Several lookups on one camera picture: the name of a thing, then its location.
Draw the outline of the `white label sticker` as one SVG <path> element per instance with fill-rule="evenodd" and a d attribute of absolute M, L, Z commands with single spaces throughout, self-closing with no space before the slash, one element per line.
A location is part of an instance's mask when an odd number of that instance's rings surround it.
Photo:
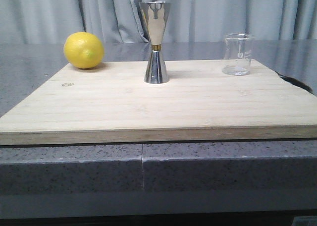
<path fill-rule="evenodd" d="M 291 226 L 317 226 L 317 216 L 295 217 Z"/>

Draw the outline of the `yellow lemon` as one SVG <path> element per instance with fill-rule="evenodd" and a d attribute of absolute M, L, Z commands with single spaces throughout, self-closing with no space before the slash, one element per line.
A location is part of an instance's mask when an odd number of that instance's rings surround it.
<path fill-rule="evenodd" d="M 66 38 L 63 53 L 73 66 L 88 69 L 96 67 L 102 62 L 104 46 L 96 35 L 76 32 Z"/>

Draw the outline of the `light wooden cutting board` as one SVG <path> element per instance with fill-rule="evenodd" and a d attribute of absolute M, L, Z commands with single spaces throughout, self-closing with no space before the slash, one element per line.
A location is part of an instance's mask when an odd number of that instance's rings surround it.
<path fill-rule="evenodd" d="M 0 119 L 2 145 L 315 138 L 317 98 L 253 60 L 167 61 L 169 81 L 143 81 L 144 61 L 68 64 Z"/>

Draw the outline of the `steel double jigger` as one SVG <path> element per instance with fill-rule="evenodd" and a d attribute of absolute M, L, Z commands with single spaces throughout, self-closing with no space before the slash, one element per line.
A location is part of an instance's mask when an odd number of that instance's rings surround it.
<path fill-rule="evenodd" d="M 151 43 L 150 58 L 144 77 L 144 81 L 149 84 L 162 84 L 169 81 L 161 48 L 170 6 L 170 3 L 164 1 L 139 3 L 143 22 Z"/>

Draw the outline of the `clear glass measuring beaker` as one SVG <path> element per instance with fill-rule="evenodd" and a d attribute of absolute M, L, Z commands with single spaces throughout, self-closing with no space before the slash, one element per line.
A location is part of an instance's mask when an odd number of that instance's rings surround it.
<path fill-rule="evenodd" d="M 223 73 L 232 76 L 244 76 L 250 73 L 254 39 L 255 36 L 248 33 L 225 35 Z"/>

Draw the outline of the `grey curtain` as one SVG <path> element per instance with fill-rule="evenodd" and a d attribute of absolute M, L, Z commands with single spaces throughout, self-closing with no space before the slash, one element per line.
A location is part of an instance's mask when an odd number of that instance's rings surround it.
<path fill-rule="evenodd" d="M 317 37 L 317 0 L 0 0 L 0 42 L 58 44 L 79 31 L 106 43 L 147 42 L 141 3 L 166 24 L 165 42 L 221 41 L 229 33 Z"/>

